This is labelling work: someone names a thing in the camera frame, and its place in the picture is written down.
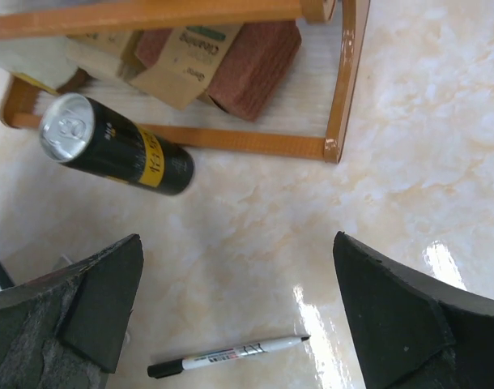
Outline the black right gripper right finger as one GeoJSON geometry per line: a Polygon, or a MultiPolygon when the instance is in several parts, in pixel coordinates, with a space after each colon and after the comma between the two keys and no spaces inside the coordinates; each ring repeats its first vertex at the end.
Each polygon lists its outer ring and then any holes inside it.
{"type": "Polygon", "coordinates": [[[494,300],[343,232],[333,258],[367,388],[494,388],[494,300]]]}

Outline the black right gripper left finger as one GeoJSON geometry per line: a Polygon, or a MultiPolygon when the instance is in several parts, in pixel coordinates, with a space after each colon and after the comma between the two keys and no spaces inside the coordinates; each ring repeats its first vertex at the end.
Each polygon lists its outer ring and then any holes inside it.
{"type": "Polygon", "coordinates": [[[103,388],[143,272],[137,234],[16,285],[0,263],[0,388],[103,388]]]}

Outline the black white marker pen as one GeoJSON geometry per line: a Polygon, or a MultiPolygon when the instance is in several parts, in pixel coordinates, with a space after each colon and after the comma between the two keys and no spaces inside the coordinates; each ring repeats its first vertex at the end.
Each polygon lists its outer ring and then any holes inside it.
{"type": "Polygon", "coordinates": [[[181,374],[186,370],[195,370],[226,361],[235,361],[264,353],[275,353],[302,344],[310,339],[306,336],[289,336],[272,340],[261,340],[250,344],[237,345],[215,351],[201,353],[191,357],[182,357],[157,363],[147,367],[150,378],[167,378],[181,374]]]}

